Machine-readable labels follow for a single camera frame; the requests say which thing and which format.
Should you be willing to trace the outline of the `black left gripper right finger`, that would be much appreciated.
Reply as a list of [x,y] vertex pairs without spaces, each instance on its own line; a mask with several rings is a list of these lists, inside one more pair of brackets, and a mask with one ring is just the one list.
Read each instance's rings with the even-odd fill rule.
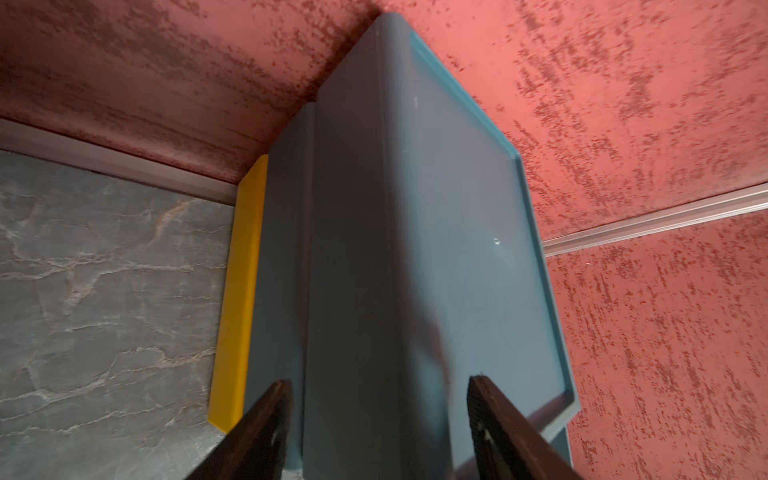
[[489,377],[469,379],[467,407],[481,479],[580,477]]

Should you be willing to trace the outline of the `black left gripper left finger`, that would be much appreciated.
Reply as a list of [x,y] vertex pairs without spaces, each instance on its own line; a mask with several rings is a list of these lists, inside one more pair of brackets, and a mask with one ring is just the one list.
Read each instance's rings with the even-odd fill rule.
[[291,382],[273,382],[187,479],[279,479],[286,460],[292,404]]

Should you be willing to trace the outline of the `teal drawer cabinet yellow trim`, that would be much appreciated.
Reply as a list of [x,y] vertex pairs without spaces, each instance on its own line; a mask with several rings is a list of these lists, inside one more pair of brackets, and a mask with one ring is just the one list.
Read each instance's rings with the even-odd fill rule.
[[209,422],[288,380],[282,476],[481,479],[483,375],[573,468],[522,158],[401,15],[365,27],[238,186]]

